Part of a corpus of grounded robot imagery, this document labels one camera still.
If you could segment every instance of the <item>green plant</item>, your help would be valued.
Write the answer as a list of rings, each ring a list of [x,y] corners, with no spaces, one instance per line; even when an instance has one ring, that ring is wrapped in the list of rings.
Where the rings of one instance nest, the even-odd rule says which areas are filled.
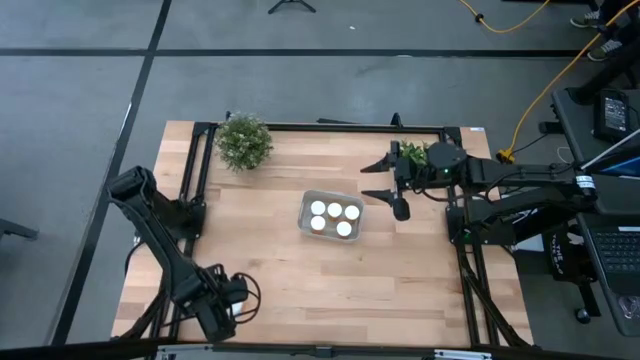
[[[254,169],[273,149],[267,126],[255,115],[234,113],[216,130],[220,158],[234,172]]]
[[[418,166],[427,165],[427,153],[424,151],[425,143],[417,146],[406,140],[400,142],[400,156],[413,160]]]

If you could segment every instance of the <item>gray floor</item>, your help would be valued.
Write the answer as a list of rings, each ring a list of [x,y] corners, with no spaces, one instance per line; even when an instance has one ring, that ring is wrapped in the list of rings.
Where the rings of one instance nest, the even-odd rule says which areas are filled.
[[[479,28],[454,0],[310,0],[318,8],[315,15],[285,5],[269,17],[266,10],[275,2],[174,1],[160,47],[578,49],[592,36],[566,21],[586,11],[584,6],[551,5],[520,32],[500,36]],[[497,0],[472,4],[500,28],[537,6]],[[1,2],[0,47],[145,48],[160,5],[159,0]],[[400,112],[407,124],[485,127],[495,151],[509,144],[524,109],[567,61],[156,58],[122,168],[153,166],[166,120],[221,120],[227,110],[256,112],[266,121],[325,117],[380,124]],[[5,237],[0,243],[0,348],[45,341],[141,62],[0,57],[0,217],[41,230],[37,242]],[[558,87],[580,84],[600,68],[581,61]],[[520,144],[538,136],[538,121],[552,119],[549,104],[545,97],[532,112]],[[559,146],[566,146],[562,137],[548,137],[518,160],[559,161]],[[70,341],[109,337],[132,234],[119,211],[110,209]],[[638,357],[634,341],[615,330],[604,301],[603,318],[579,325],[572,319],[580,305],[577,289],[553,282],[539,259],[520,265],[538,345]]]

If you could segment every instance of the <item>wooden table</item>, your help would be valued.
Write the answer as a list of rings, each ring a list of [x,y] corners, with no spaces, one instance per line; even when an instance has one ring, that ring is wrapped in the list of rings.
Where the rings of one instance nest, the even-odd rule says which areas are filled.
[[[168,198],[178,196],[192,128],[193,122],[167,122],[154,174]],[[469,154],[489,156],[483,129],[461,132]],[[263,293],[259,315],[239,325],[229,341],[468,347],[446,204],[407,194],[412,217],[397,222],[387,204],[362,197],[363,234],[351,245],[307,238],[296,226],[306,190],[361,196],[361,190],[387,189],[392,184],[388,173],[361,174],[359,169],[379,160],[392,139],[433,143],[437,136],[291,131],[272,136],[272,156],[256,170],[236,175],[215,155],[210,163],[207,219],[194,259],[203,267],[222,263],[229,274],[249,273]],[[193,179],[197,176],[194,169]],[[446,196],[440,190],[433,194]],[[485,246],[484,256],[492,298],[531,342],[513,259],[497,246]],[[142,314],[160,277],[159,265],[141,247],[131,259],[113,335],[128,330]],[[481,305],[475,303],[486,342]],[[179,339],[205,340],[195,319],[181,324]]]

